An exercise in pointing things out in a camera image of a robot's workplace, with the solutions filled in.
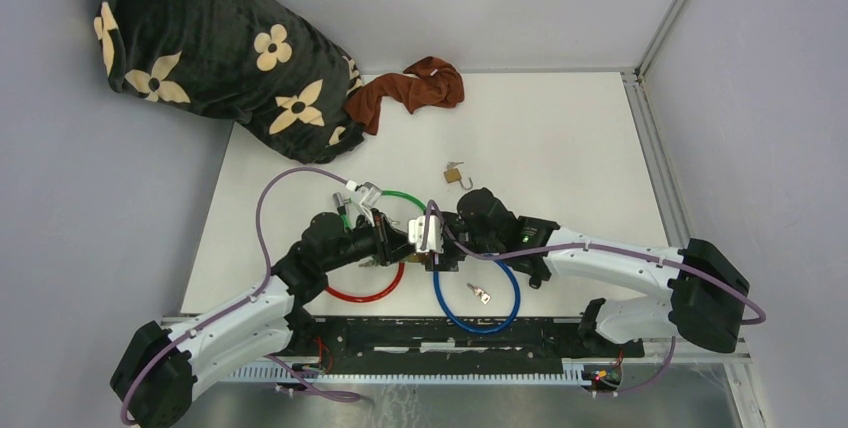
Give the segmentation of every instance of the key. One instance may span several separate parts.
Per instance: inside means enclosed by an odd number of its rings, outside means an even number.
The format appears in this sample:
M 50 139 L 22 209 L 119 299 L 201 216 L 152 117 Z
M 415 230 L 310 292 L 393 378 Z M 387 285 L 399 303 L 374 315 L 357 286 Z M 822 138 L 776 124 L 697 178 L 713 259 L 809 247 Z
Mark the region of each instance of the key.
M 471 291 L 474 292 L 474 295 L 476 295 L 477 298 L 480 298 L 480 301 L 482 301 L 484 305 L 492 299 L 492 297 L 489 296 L 489 294 L 486 293 L 482 288 L 476 287 L 471 283 L 468 283 L 466 286 L 468 286 L 468 288 L 470 288 Z

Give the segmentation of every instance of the green wire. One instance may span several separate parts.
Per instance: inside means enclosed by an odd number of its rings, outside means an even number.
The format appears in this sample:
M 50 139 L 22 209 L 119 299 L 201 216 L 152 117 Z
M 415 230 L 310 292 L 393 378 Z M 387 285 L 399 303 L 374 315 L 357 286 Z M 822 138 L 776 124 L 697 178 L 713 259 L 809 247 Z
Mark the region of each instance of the green wire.
M 406 200 L 406 201 L 413 203 L 418 208 L 421 208 L 421 211 L 424 211 L 424 212 L 427 211 L 427 205 L 425 205 L 423 201 L 421 201 L 418 198 L 410 195 L 409 193 L 404 193 L 402 191 L 388 190 L 388 191 L 383 192 L 383 196 L 388 196 L 388 197 L 393 197 L 393 198 L 401 198 L 403 200 Z M 345 228 L 349 230 L 351 228 L 350 220 L 348 219 L 348 217 L 346 215 L 342 215 L 342 221 L 345 224 Z
M 383 196 L 392 196 L 392 197 L 395 197 L 395 198 L 402 198 L 406 201 L 410 201 L 410 202 L 414 203 L 418 208 L 421 208 L 421 211 L 425 211 L 425 212 L 427 211 L 427 205 L 425 205 L 423 201 L 421 201 L 418 198 L 410 195 L 409 193 L 404 193 L 402 191 L 391 191 L 391 190 L 389 190 L 389 191 L 384 191 Z

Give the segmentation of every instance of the blue wire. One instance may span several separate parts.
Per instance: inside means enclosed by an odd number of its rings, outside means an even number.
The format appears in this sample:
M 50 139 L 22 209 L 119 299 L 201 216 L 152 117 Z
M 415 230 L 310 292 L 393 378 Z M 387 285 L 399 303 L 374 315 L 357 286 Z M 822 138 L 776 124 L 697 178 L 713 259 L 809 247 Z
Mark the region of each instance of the blue wire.
M 433 286 L 436 288 L 436 299 L 439 300 L 439 306 L 442 307 L 442 311 L 445 312 L 445 316 L 447 316 L 456 326 L 462 328 L 463 330 L 474 333 L 476 335 L 491 335 L 494 333 L 501 332 L 506 329 L 510 325 L 510 323 L 515 320 L 515 317 L 518 315 L 518 308 L 521 306 L 521 288 L 518 286 L 518 280 L 515 279 L 515 275 L 512 274 L 512 270 L 506 266 L 506 263 L 502 261 L 496 261 L 498 266 L 504 270 L 506 276 L 509 277 L 510 283 L 512 283 L 512 289 L 515 290 L 515 304 L 512 307 L 512 313 L 509 314 L 506 320 L 498 326 L 481 328 L 479 326 L 469 325 L 461 321 L 456 315 L 450 311 L 447 303 L 445 303 L 445 297 L 442 296 L 442 285 L 439 283 L 439 272 L 433 272 Z

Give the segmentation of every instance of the padlock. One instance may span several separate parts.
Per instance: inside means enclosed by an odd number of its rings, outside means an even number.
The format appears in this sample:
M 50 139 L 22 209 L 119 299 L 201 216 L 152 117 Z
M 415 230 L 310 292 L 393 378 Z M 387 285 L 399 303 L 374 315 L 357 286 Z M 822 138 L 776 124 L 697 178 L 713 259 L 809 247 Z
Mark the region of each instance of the padlock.
M 447 168 L 445 168 L 445 181 L 448 183 L 459 183 L 459 186 L 462 187 L 463 190 L 468 191 L 474 188 L 474 181 L 471 178 L 468 179 L 469 186 L 465 186 L 465 183 L 462 182 L 462 173 L 459 172 L 459 168 L 457 166 L 461 165 L 462 162 L 454 162 L 451 161 L 448 163 Z

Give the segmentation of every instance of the tabletop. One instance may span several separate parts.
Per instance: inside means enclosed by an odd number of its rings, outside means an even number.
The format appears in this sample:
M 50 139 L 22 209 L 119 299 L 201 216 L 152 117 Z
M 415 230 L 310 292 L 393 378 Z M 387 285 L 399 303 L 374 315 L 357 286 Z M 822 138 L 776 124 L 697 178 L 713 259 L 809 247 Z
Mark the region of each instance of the tabletop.
M 383 100 L 380 132 L 324 168 L 383 190 L 401 190 L 443 210 L 465 193 L 448 184 L 448 162 L 475 188 L 487 187 L 516 215 L 558 222 L 594 236 L 645 246 L 667 244 L 627 96 L 618 73 L 485 73 L 463 75 L 466 100 L 455 109 L 424 107 L 410 115 Z M 256 202 L 280 172 L 300 166 L 265 147 L 239 125 L 233 128 L 197 257 L 182 305 L 200 313 L 260 280 L 264 262 L 254 228 Z M 309 220 L 334 211 L 343 186 L 297 173 L 269 193 L 262 214 L 272 259 L 284 256 Z M 382 198 L 378 207 L 405 227 L 420 210 Z M 395 267 L 351 265 L 329 274 L 330 286 L 359 295 L 378 292 Z M 573 277 L 553 277 L 538 290 L 521 284 L 519 316 L 577 316 L 594 299 L 635 295 L 624 288 Z M 467 260 L 441 275 L 442 290 L 461 316 L 506 316 L 511 285 L 491 262 Z M 492 297 L 482 304 L 467 283 Z M 433 276 L 410 264 L 385 299 L 351 304 L 323 293 L 313 315 L 442 316 Z

